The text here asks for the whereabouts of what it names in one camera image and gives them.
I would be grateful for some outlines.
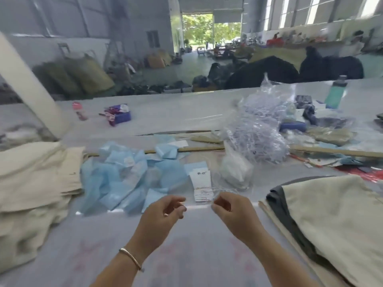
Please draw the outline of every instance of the hand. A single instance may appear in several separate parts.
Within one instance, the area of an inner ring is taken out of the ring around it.
[[[211,208],[229,231],[247,246],[265,231],[251,201],[244,196],[221,192]]]
[[[187,210],[181,196],[165,196],[149,205],[126,245],[126,249],[142,264],[145,259],[165,241],[178,219]]]

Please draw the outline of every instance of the teal water bottle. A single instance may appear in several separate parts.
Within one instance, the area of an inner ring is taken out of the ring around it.
[[[337,109],[341,103],[342,97],[345,93],[347,82],[347,76],[341,75],[339,78],[333,82],[330,92],[324,101],[332,109]]]

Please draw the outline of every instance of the pink bottle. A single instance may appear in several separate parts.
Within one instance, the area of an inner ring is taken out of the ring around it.
[[[85,115],[82,105],[79,102],[73,102],[72,107],[81,121],[88,120],[88,117]]]

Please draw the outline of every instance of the factory floor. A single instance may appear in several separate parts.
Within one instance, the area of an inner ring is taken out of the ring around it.
[[[142,70],[142,83],[151,85],[171,85],[176,81],[183,81],[191,85],[194,77],[198,75],[208,76],[211,65],[216,62],[213,58],[200,55],[197,51],[186,53],[182,56],[183,62],[179,65],[171,65],[165,68]],[[232,60],[220,60],[219,63],[226,65]]]

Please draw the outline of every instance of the bracelet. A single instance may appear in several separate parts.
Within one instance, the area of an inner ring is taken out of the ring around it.
[[[133,257],[133,255],[132,255],[131,253],[129,253],[126,249],[121,248],[121,249],[119,249],[119,251],[120,251],[121,253],[127,255],[129,258],[131,258],[132,261],[136,264],[136,266],[137,266],[137,268],[138,268],[139,271],[141,271],[141,272],[144,272],[144,271],[145,271],[145,269],[142,268],[142,266],[137,262],[136,258]]]

